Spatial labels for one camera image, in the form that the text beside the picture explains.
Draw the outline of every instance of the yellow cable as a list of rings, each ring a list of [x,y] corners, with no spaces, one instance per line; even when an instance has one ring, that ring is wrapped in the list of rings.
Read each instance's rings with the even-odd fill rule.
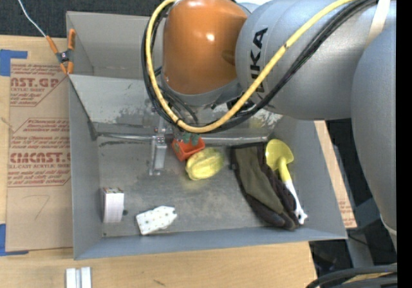
[[[345,5],[351,1],[355,0],[337,0],[333,2],[332,4],[328,5],[327,7],[323,8],[321,11],[316,13],[311,19],[309,19],[307,22],[305,22],[302,27],[300,27],[287,41],[286,43],[278,49],[278,51],[275,53],[275,55],[269,60],[267,65],[263,68],[259,76],[254,80],[254,82],[249,86],[247,91],[242,95],[242,97],[233,105],[233,107],[224,114],[219,120],[216,122],[213,122],[207,126],[202,126],[202,127],[196,127],[196,126],[190,126],[186,124],[184,121],[180,120],[179,117],[170,109],[169,105],[167,104],[166,100],[163,98],[162,92],[160,91],[157,81],[156,81],[156,76],[155,76],[155,71],[153,70],[153,62],[152,62],[152,55],[151,55],[151,49],[150,49],[150,44],[151,44],[151,36],[153,32],[153,25],[155,23],[155,20],[159,13],[169,4],[174,3],[178,0],[165,0],[162,4],[160,4],[157,9],[153,12],[153,15],[151,16],[149,20],[149,24],[147,26],[147,33],[146,33],[146,39],[145,39],[145,52],[146,52],[146,60],[147,60],[147,72],[149,74],[151,84],[153,86],[154,92],[156,93],[156,96],[158,97],[158,100],[160,101],[160,104],[162,105],[163,109],[166,111],[168,116],[176,123],[179,127],[181,127],[183,130],[191,132],[191,133],[206,133],[215,130],[216,128],[220,127],[222,124],[227,122],[233,115],[235,115],[242,105],[250,98],[250,96],[256,91],[258,86],[263,82],[263,80],[266,78],[266,76],[270,73],[272,68],[276,65],[276,63],[282,58],[282,56],[285,54],[285,52],[291,47],[309,28],[311,28],[317,21],[319,21],[322,17],[324,17],[326,14],[330,13],[331,11],[335,10],[336,8]]]

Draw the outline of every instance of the dark green fabric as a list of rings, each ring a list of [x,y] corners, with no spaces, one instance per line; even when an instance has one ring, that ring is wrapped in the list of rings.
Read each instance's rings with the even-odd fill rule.
[[[267,176],[261,171],[256,147],[235,149],[235,153],[239,177],[245,192],[276,213],[282,213],[283,205],[272,189]]]
[[[230,161],[255,214],[266,223],[293,231],[299,227],[296,200],[266,163],[264,143],[232,148]]]

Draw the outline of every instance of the orange clip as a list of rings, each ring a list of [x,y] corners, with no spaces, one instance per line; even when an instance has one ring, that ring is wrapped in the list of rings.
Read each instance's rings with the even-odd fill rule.
[[[49,42],[51,50],[57,56],[60,62],[60,67],[63,73],[65,73],[66,75],[73,73],[74,64],[73,61],[70,60],[69,56],[70,53],[75,49],[75,38],[76,31],[74,29],[70,29],[68,36],[68,49],[65,52],[59,52],[56,47],[56,44],[53,42],[51,37],[46,36],[46,39]]]

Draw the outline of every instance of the white cable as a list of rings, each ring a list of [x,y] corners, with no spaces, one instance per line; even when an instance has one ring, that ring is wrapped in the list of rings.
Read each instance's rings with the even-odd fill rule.
[[[38,31],[40,31],[40,33],[41,33],[44,37],[46,37],[46,33],[45,33],[44,31],[42,31],[41,28],[37,25],[37,23],[35,23],[35,22],[33,21],[33,19],[28,15],[28,13],[26,12],[26,9],[24,8],[24,5],[23,5],[23,3],[21,2],[21,0],[18,0],[18,2],[19,2],[19,4],[20,4],[21,9],[23,10],[23,13],[24,13],[24,15],[26,16],[26,18],[34,25],[34,27],[36,27],[36,28],[38,29]]]
[[[384,29],[386,17],[388,16],[391,0],[379,0],[373,16],[365,48],[378,36]]]

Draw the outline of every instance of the blue tape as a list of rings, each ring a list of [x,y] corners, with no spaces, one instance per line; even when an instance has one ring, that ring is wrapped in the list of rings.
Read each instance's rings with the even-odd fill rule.
[[[0,256],[11,256],[13,254],[26,254],[28,251],[12,251],[6,253],[6,224],[0,224]]]
[[[0,76],[10,76],[12,59],[27,59],[27,51],[0,50]]]

